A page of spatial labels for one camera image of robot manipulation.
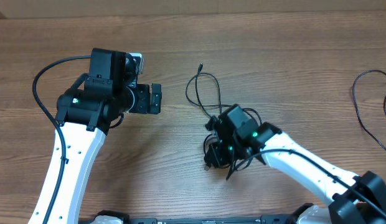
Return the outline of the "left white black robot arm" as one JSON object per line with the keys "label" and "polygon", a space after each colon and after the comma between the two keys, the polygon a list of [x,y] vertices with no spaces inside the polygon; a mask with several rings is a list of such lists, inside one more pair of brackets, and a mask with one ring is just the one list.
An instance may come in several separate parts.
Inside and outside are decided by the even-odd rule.
{"label": "left white black robot arm", "polygon": [[37,82],[47,70],[70,57],[44,67],[34,78],[32,93],[55,128],[49,168],[29,223],[78,223],[83,196],[93,163],[110,129],[119,126],[126,113],[159,114],[161,85],[139,84],[144,58],[94,48],[90,67],[57,100],[51,115],[37,94]]}

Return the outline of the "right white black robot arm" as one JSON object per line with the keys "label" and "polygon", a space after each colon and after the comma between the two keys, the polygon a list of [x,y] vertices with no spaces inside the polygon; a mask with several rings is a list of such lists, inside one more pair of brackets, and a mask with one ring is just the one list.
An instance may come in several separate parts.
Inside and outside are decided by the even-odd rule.
{"label": "right white black robot arm", "polygon": [[386,184],[368,171],[341,169],[300,146],[280,128],[258,124],[239,105],[212,116],[205,128],[214,137],[205,153],[209,167],[230,173],[257,159],[297,181],[325,204],[312,203],[290,215],[287,223],[386,223]]}

